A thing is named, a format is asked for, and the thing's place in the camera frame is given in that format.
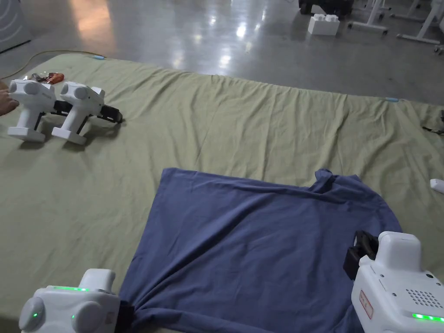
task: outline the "green led light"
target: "green led light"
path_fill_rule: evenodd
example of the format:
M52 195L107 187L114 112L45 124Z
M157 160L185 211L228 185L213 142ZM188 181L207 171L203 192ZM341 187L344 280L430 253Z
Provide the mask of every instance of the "green led light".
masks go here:
M427 319L427 320L444 322L444 318L442 318L442 317L426 316L424 314L417 314L417 313L413 313L412 316L414 318L418 318L418 319Z
M86 288L61 287L59 285L55 286L54 289L75 290L75 291L89 291L89 289L86 289Z

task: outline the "red label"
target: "red label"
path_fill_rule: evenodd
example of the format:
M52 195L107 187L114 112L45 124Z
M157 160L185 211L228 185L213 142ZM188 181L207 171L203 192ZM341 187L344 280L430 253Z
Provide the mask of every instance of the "red label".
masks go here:
M367 299L367 296L364 294L364 292L361 290L361 293L359 294L359 300L361 301L361 304L367 313L367 316L372 319L373 317L373 307L370 304L369 300Z

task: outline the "blue t-shirt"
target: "blue t-shirt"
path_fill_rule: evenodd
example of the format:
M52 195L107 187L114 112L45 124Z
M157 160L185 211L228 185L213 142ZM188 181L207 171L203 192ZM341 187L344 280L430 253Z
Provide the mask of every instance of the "blue t-shirt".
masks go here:
M401 232L357 176L296 187L165 169L120 290L134 327L362 332L343 271L356 230Z

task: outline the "concrete floor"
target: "concrete floor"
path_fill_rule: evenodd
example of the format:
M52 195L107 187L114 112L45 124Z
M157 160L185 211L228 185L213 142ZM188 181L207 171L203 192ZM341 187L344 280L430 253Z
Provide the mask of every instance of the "concrete floor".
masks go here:
M444 56L429 44L395 37L417 33L419 23L386 15L386 37L348 30L345 23L336 38L311 36L309 17L291 1L22 0L35 38L0 54L0 76L39 51L73 49L203 74L444 105ZM398 13L410 5L387 3ZM427 9L418 15L425 17ZM444 41L439 30L430 36ZM27 70L54 55L36 57Z

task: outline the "green bedsheet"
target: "green bedsheet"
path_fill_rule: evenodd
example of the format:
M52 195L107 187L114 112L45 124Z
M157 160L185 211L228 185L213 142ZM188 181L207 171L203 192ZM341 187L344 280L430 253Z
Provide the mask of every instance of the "green bedsheet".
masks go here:
M81 147L50 136L62 117L43 118L45 144L7 136L19 111L0 118L3 326L36 289L76 286L88 268L113 269L118 292L165 167L298 186L319 168L357 174L422 241L424 268L444 280L444 195L429 186L444 177L444 143L421 129L436 127L439 107L85 55L60 55L31 73L43 71L101 87L126 122L91 119Z

